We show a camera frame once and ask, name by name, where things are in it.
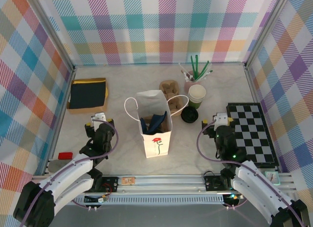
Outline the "aluminium frame post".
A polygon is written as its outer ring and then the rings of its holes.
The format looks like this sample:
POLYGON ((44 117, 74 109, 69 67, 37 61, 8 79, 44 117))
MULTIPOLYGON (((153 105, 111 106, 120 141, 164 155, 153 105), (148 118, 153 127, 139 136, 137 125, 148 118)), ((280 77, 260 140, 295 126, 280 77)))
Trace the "aluminium frame post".
POLYGON ((288 0, 271 0, 270 3, 266 5, 266 10, 264 14, 261 14, 260 24, 244 58, 246 69, 249 69, 254 59, 256 59, 287 1, 288 0))
POLYGON ((43 24, 45 31, 47 32, 48 36, 52 39, 52 42, 55 44, 57 51, 59 52, 62 59, 65 61, 66 65, 74 71, 74 65, 63 46, 59 36, 57 35, 56 30, 54 29, 48 15, 44 11, 41 3, 39 0, 32 0, 32 7, 35 10, 36 15, 38 16, 40 22, 43 24))

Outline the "black white chessboard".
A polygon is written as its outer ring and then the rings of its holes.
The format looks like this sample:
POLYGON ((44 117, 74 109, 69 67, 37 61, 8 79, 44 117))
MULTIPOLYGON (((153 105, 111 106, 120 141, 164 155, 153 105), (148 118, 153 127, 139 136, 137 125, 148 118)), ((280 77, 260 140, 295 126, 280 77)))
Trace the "black white chessboard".
POLYGON ((228 103, 226 111, 235 120, 237 146, 246 150, 247 159, 258 168, 276 168, 278 162, 261 104, 228 103))

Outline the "white flower paper bag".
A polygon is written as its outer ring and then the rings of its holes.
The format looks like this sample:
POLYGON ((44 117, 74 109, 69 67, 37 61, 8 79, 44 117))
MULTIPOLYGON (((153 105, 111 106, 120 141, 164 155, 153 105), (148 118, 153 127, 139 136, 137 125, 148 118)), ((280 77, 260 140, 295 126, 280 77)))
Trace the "white flower paper bag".
POLYGON ((138 122, 146 158, 165 156, 169 152, 173 122, 168 102, 175 97, 185 97, 188 100, 186 95, 177 95, 166 100, 161 90, 149 90, 138 92, 135 97, 129 97, 124 102, 126 114, 138 122), (136 117, 127 109, 127 102, 131 99, 135 102, 136 117))

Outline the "black plastic cup lid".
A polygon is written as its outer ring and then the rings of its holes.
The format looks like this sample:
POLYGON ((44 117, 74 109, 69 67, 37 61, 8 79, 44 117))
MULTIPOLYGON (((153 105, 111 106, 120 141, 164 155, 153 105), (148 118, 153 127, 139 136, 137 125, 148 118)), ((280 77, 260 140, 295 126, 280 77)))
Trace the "black plastic cup lid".
POLYGON ((181 115, 182 120, 186 123, 194 123, 198 117, 198 115, 181 115))
POLYGON ((199 115, 199 114, 195 108, 188 106, 182 110, 181 115, 199 115))

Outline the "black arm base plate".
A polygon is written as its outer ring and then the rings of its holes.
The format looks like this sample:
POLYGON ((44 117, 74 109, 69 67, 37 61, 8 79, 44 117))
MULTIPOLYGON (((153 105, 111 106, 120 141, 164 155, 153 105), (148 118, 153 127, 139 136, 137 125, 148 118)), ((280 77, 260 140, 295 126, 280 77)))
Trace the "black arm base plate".
POLYGON ((117 188, 118 177, 102 177, 97 191, 102 193, 116 193, 117 188))
POLYGON ((232 190, 230 180, 222 175, 208 173, 204 175, 206 191, 229 191, 232 190))

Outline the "dark navy paper napkin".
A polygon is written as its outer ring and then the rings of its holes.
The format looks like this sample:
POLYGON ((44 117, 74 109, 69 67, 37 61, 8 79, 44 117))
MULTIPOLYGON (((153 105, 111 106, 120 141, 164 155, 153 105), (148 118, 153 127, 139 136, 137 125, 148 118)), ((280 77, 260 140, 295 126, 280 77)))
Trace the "dark navy paper napkin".
POLYGON ((70 109, 84 109, 103 106, 106 96, 106 82, 76 83, 71 85, 70 109))

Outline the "long aluminium base rail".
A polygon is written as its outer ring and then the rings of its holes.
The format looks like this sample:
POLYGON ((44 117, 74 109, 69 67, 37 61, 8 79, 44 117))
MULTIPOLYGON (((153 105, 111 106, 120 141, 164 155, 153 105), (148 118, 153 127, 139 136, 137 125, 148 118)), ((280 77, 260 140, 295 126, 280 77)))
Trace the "long aluminium base rail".
MULTIPOLYGON (((105 175, 118 177, 117 195, 143 194, 204 194, 205 181, 201 174, 174 174, 174 175, 105 175), (122 178, 134 177, 134 184, 122 184, 122 178)), ((282 192, 291 195, 296 193, 296 186, 290 173, 280 174, 281 185, 277 186, 282 192)))

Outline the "brown cardboard napkin box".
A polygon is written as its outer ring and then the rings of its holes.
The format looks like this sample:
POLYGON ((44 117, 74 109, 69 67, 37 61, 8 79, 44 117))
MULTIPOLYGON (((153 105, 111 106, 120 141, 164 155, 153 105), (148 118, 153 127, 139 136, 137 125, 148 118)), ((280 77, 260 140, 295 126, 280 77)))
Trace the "brown cardboard napkin box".
POLYGON ((107 100, 108 99, 108 96, 107 98, 105 98, 105 103, 103 106, 100 106, 100 107, 94 107, 94 108, 84 108, 84 109, 70 109, 69 108, 69 101, 70 101, 70 98, 67 102, 67 110, 69 111, 70 114, 87 114, 87 113, 98 113, 98 112, 105 112, 106 109, 107 109, 107 100))

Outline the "pink straw holder cup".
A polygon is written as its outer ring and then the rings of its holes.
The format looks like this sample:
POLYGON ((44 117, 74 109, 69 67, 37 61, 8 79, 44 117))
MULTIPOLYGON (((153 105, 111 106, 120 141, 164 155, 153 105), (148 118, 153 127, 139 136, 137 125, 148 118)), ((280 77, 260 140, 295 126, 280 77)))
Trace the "pink straw holder cup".
POLYGON ((193 86, 193 85, 201 85, 201 81, 198 81, 198 82, 186 81, 186 82, 184 83, 184 91, 185 91, 186 93, 188 93, 190 87, 193 86))

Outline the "light green plastic straw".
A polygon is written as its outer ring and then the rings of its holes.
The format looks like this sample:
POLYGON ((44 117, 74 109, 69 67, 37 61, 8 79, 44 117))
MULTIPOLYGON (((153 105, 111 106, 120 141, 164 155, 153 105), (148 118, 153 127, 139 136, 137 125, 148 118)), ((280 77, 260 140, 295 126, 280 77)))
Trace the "light green plastic straw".
POLYGON ((207 61, 206 64, 205 64, 205 66, 203 67, 203 69, 202 69, 202 71, 201 71, 199 77, 198 77, 198 80, 205 74, 206 69, 207 69, 207 67, 208 67, 209 64, 210 64, 210 62, 207 61))

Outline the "aluminium side rail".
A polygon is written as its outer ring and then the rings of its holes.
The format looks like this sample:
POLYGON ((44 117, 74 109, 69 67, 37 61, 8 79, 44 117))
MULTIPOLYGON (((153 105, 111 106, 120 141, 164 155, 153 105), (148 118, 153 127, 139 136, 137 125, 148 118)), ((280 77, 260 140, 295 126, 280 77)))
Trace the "aluminium side rail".
POLYGON ((47 168, 48 161, 49 159, 53 158, 53 154, 56 149, 58 137, 61 131, 62 123, 63 123, 64 116, 65 116, 66 109, 67 109, 67 102, 68 102, 69 95, 70 95, 70 86, 71 86, 71 82, 75 78, 75 74, 76 74, 75 72, 76 72, 76 69, 74 66, 69 76, 69 82, 67 83, 66 92, 64 94, 64 98, 62 100, 61 108, 59 111, 59 116, 56 120, 55 129, 53 130, 53 137, 51 139, 51 142, 48 145, 48 150, 44 159, 44 166, 42 168, 42 173, 41 173, 42 175, 46 175, 46 168, 47 168))
MULTIPOLYGON (((247 82, 248 82, 248 85, 249 85, 249 89, 250 89, 250 92, 251 92, 251 95, 252 95, 252 98, 253 98, 253 102, 255 103, 259 103, 260 100, 258 99, 258 94, 257 94, 257 90, 255 88, 255 85, 252 81, 252 77, 249 73, 249 70, 248 68, 246 67, 245 64, 243 64, 243 68, 244 68, 244 72, 245 72, 245 75, 246 75, 246 79, 247 79, 247 82)), ((278 166, 276 166, 276 170, 279 171, 279 178, 280 178, 280 188, 286 192, 286 193, 296 193, 297 190, 296 190, 296 185, 294 183, 294 180, 292 178, 292 175, 291 173, 285 173, 283 172, 283 169, 282 169, 282 166, 281 166, 281 162, 279 160, 279 154, 278 152, 276 152, 276 150, 274 149, 274 152, 275 152, 275 155, 276 155, 276 158, 277 158, 277 162, 278 162, 278 166)))

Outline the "small teal alarm clock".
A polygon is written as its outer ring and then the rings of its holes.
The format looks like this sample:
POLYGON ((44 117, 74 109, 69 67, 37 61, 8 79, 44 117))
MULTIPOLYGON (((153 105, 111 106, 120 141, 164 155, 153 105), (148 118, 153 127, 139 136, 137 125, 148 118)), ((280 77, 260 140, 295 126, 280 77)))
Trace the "small teal alarm clock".
POLYGON ((277 171, 265 171, 265 177, 273 184, 280 185, 279 173, 277 171))

